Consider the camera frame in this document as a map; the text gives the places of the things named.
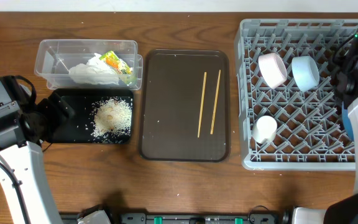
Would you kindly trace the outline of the white cup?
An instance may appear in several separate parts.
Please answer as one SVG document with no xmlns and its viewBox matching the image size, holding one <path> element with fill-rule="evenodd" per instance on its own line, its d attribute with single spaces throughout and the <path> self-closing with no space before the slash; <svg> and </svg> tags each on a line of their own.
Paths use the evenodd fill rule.
<svg viewBox="0 0 358 224">
<path fill-rule="evenodd" d="M 253 125 L 252 137 L 259 144 L 272 142 L 276 137 L 277 122 L 271 116 L 261 116 Z"/>
</svg>

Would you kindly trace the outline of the light blue bowl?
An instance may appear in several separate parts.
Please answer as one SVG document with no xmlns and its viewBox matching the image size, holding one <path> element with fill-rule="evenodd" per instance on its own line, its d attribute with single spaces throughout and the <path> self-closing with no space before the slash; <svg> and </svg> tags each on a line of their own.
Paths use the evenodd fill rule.
<svg viewBox="0 0 358 224">
<path fill-rule="evenodd" d="M 312 57 L 294 57 L 291 62 L 291 69 L 295 83 L 300 91 L 305 92 L 318 85 L 318 67 Z"/>
</svg>

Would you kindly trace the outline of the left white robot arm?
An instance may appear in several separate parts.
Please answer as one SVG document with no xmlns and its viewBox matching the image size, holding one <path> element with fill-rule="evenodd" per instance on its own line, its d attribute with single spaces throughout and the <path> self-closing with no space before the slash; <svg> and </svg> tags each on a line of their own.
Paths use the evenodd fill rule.
<svg viewBox="0 0 358 224">
<path fill-rule="evenodd" d="M 0 184 L 14 223 L 62 223 L 44 168 L 51 125 L 21 76 L 0 77 Z"/>
</svg>

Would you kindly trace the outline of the rice food waste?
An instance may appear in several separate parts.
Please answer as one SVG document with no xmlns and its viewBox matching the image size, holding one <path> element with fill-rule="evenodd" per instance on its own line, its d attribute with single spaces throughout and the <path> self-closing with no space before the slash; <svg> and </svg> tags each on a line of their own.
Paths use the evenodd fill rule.
<svg viewBox="0 0 358 224">
<path fill-rule="evenodd" d="M 131 136 L 132 98 L 102 98 L 91 104 L 91 136 L 94 141 L 108 144 L 125 143 Z"/>
</svg>

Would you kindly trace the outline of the yellow green snack wrapper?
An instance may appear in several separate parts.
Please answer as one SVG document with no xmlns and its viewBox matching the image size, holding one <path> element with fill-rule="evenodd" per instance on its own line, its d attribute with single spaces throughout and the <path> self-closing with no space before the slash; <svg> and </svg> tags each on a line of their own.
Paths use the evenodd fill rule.
<svg viewBox="0 0 358 224">
<path fill-rule="evenodd" d="M 128 66 L 128 64 L 123 61 L 123 59 L 119 58 L 112 50 L 100 56 L 99 59 L 120 74 L 131 74 L 133 71 L 133 68 Z"/>
</svg>

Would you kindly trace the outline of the white tissue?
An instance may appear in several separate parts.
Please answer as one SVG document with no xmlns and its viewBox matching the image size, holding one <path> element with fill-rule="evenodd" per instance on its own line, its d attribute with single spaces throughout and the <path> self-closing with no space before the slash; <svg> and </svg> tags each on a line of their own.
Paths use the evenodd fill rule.
<svg viewBox="0 0 358 224">
<path fill-rule="evenodd" d="M 119 84 L 117 71 L 100 60 L 100 54 L 94 53 L 94 57 L 86 64 L 80 63 L 69 69 L 68 74 L 75 83 L 91 85 Z"/>
</svg>

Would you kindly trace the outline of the dark blue plate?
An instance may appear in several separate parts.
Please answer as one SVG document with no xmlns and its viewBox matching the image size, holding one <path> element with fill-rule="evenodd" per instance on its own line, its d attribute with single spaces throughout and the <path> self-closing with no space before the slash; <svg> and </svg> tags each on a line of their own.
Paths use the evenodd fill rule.
<svg viewBox="0 0 358 224">
<path fill-rule="evenodd" d="M 341 109 L 342 109 L 342 123 L 343 123 L 343 126 L 344 126 L 344 129 L 349 137 L 349 139 L 351 141 L 354 141 L 354 133 L 353 133 L 353 130 L 352 130 L 352 125 L 351 125 L 351 121 L 348 117 L 348 112 L 347 110 L 344 108 L 344 103 L 342 103 L 342 106 L 341 106 Z"/>
</svg>

